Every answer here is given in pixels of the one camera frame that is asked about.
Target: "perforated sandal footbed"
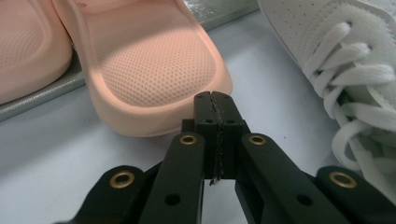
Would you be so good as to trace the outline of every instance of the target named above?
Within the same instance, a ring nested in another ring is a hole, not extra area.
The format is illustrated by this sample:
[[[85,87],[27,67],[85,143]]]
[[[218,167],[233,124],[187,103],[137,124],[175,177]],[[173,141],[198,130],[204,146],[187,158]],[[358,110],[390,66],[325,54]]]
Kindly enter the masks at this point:
[[[0,1],[0,104],[60,77],[72,46],[51,0]]]
[[[100,119],[152,136],[192,117],[193,96],[230,93],[216,47],[181,0],[53,0]]]

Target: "white table surface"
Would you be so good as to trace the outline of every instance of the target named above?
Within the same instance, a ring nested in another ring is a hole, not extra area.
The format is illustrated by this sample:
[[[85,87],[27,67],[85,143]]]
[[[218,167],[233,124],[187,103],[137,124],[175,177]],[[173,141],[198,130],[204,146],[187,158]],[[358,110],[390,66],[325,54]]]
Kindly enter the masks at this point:
[[[271,136],[305,172],[338,164],[338,125],[259,12],[209,32],[233,77],[232,97],[251,131]],[[174,133],[134,138],[97,117],[86,87],[0,123],[0,223],[71,219],[107,170],[160,162]],[[247,223],[233,181],[205,182],[203,223]]]

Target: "white sneaker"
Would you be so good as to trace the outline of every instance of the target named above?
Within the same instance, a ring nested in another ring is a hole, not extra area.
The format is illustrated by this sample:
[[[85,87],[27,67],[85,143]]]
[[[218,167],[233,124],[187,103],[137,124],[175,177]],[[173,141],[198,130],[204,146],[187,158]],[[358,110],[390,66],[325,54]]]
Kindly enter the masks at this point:
[[[341,126],[335,157],[396,204],[396,1],[258,2]]]

